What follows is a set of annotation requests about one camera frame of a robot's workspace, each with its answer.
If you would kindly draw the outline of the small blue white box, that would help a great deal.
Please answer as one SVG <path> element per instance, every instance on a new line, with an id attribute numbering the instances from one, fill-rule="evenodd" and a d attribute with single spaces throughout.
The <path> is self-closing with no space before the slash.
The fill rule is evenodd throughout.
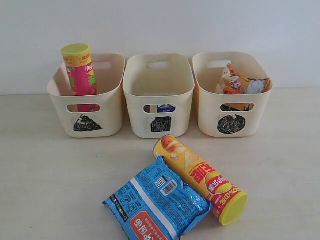
<path id="1" fill-rule="evenodd" d="M 158 104 L 157 113 L 172 113 L 176 110 L 176 106 L 172 104 Z"/>

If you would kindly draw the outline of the small purple box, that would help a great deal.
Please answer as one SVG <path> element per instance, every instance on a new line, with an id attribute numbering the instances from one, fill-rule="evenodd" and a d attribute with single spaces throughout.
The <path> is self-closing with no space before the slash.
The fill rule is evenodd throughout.
<path id="1" fill-rule="evenodd" d="M 145 113 L 154 114 L 158 112 L 158 105 L 157 104 L 145 105 L 143 107 L 143 110 Z"/>

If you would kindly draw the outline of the orange snack bag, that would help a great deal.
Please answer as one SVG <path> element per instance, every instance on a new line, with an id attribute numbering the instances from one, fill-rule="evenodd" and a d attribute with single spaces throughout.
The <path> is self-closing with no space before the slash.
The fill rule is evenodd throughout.
<path id="1" fill-rule="evenodd" d="M 223 95 L 252 95 L 262 94 L 270 89 L 270 78 L 241 77 L 234 70 L 231 63 L 223 69 L 215 93 Z M 224 103 L 220 109 L 223 112 L 250 111 L 254 108 L 253 103 Z"/>

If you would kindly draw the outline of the blue noodle bag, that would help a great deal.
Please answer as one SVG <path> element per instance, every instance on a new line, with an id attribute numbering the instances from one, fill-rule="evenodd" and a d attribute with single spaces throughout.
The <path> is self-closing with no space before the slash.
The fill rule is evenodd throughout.
<path id="1" fill-rule="evenodd" d="M 180 240 L 213 208 L 161 155 L 103 204 L 130 240 Z"/>

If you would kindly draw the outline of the pink Lays chips can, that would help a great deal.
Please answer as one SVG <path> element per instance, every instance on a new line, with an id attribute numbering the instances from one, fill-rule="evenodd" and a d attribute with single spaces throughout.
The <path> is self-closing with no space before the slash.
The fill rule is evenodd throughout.
<path id="1" fill-rule="evenodd" d="M 75 96 L 98 94 L 91 48 L 87 43 L 72 43 L 61 49 L 67 75 Z"/>

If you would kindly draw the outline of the cream bin with square mark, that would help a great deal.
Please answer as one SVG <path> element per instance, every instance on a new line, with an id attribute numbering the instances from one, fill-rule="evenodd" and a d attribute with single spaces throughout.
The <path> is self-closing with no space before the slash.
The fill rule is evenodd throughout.
<path id="1" fill-rule="evenodd" d="M 195 82 L 187 57 L 140 54 L 127 61 L 123 91 L 132 131 L 140 138 L 184 135 L 190 122 Z M 145 113 L 145 105 L 175 105 L 174 112 Z"/>

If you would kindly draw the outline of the cream bin with triangle mark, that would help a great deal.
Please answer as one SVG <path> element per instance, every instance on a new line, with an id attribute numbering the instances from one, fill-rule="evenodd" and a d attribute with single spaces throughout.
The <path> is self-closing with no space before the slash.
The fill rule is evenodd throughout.
<path id="1" fill-rule="evenodd" d="M 73 138 L 109 137 L 123 126 L 123 76 L 126 59 L 119 54 L 92 55 L 98 94 L 75 96 L 67 69 L 60 66 L 47 86 L 65 132 Z"/>

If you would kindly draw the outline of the cream bin with circle mark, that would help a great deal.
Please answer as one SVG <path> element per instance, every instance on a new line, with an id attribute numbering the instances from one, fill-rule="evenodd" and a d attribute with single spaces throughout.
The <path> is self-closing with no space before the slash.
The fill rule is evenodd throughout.
<path id="1" fill-rule="evenodd" d="M 210 63 L 225 61 L 210 67 Z M 268 75 L 257 60 L 243 52 L 199 53 L 192 58 L 195 78 L 195 111 L 199 129 L 211 137 L 248 137 L 253 135 L 261 122 L 273 88 L 260 94 L 217 94 L 216 87 L 226 64 L 242 77 L 267 79 Z M 249 111 L 222 111 L 227 103 L 253 103 Z"/>

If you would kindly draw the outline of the yellow Lays chips can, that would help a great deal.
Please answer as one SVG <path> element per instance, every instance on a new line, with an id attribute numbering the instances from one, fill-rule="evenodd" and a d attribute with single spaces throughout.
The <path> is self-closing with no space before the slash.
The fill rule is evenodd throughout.
<path id="1" fill-rule="evenodd" d="M 183 181 L 213 204 L 211 213 L 223 226 L 235 221 L 245 210 L 248 194 L 172 135 L 162 137 L 153 148 Z"/>

